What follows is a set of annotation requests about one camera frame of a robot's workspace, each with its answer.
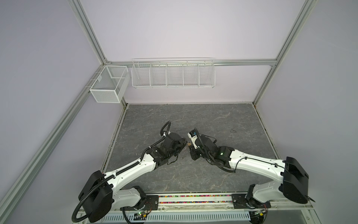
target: gray marble floor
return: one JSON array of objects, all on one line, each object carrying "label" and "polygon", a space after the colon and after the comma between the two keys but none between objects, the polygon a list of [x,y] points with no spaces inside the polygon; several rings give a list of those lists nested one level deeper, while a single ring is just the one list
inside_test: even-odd
[{"label": "gray marble floor", "polygon": [[[200,133],[216,137],[218,146],[275,158],[251,104],[130,105],[107,171],[139,158],[147,146],[160,139],[160,128],[168,120],[170,131],[182,137],[188,138],[187,133],[196,127]],[[175,163],[140,176],[124,189],[139,185],[147,193],[247,191],[251,184],[268,181],[244,170],[224,172],[203,158],[193,161],[186,146]]]}]

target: white mesh basket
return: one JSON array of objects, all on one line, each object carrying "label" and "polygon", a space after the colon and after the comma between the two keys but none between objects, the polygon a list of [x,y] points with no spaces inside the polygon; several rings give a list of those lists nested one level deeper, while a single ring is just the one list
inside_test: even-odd
[{"label": "white mesh basket", "polygon": [[132,85],[135,88],[214,87],[214,62],[135,63]]},{"label": "white mesh basket", "polygon": [[120,103],[129,80],[127,66],[106,65],[89,90],[99,103]]}]

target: robotic arm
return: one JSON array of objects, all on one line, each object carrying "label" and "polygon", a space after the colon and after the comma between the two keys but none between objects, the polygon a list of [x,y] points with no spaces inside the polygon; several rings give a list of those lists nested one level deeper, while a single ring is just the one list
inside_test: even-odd
[{"label": "robotic arm", "polygon": [[[170,164],[169,159],[172,156],[176,156],[176,160],[178,159],[186,142],[185,138],[169,132],[170,124],[171,122],[168,121],[162,127],[160,131],[162,138],[147,147],[140,158],[119,169],[105,174],[98,170],[90,176],[78,196],[79,204],[72,214],[74,223],[86,218],[92,223],[96,222],[104,217],[113,206],[120,208],[129,206],[138,210],[144,207],[146,194],[139,186],[134,186],[129,190],[121,190],[121,188],[159,166]],[[77,218],[77,213],[82,206],[86,215]]]},{"label": "robotic arm", "polygon": [[193,160],[205,158],[211,165],[235,173],[236,169],[247,170],[273,179],[273,181],[249,187],[245,198],[236,202],[240,208],[262,208],[263,204],[287,198],[293,202],[308,202],[308,174],[296,159],[267,159],[243,153],[227,146],[216,146],[207,135],[199,134],[195,128],[188,133],[190,155]]}]

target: divided wire basket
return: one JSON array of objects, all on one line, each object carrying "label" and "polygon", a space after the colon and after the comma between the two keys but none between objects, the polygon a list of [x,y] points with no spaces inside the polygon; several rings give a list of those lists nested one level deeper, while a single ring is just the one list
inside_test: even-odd
[{"label": "divided wire basket", "polygon": [[130,80],[127,66],[104,66],[89,89],[99,103],[120,103]]},{"label": "divided wire basket", "polygon": [[134,88],[215,86],[214,60],[138,62],[133,64]]}]

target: white wire basket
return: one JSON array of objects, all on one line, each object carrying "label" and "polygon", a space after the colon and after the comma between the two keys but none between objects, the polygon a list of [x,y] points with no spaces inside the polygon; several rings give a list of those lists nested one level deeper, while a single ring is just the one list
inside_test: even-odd
[{"label": "white wire basket", "polygon": [[134,88],[215,86],[214,61],[134,63]]},{"label": "white wire basket", "polygon": [[106,65],[89,90],[99,103],[120,103],[129,80],[127,66]]}]

